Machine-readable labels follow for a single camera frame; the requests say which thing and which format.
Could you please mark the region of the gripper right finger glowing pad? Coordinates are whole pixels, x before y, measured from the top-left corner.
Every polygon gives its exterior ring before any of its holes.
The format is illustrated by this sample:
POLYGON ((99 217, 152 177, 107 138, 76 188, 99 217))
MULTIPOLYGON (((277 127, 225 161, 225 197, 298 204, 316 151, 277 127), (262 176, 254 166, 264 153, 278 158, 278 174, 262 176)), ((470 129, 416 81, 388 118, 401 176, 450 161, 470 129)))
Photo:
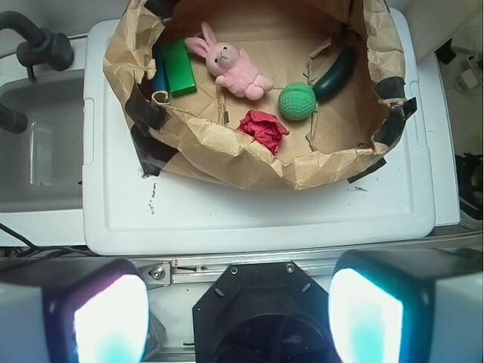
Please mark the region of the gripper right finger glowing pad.
POLYGON ((346 251, 328 314, 344 362, 481 362, 483 253, 346 251))

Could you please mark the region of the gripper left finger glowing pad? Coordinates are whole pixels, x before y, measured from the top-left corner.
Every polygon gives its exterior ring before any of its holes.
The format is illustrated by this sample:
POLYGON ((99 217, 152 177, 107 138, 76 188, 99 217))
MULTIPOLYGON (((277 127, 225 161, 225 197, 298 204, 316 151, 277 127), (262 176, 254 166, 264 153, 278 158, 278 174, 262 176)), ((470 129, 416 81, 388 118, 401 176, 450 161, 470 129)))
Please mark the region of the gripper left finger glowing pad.
POLYGON ((147 287, 127 259, 3 258, 3 362, 140 362, 147 287))

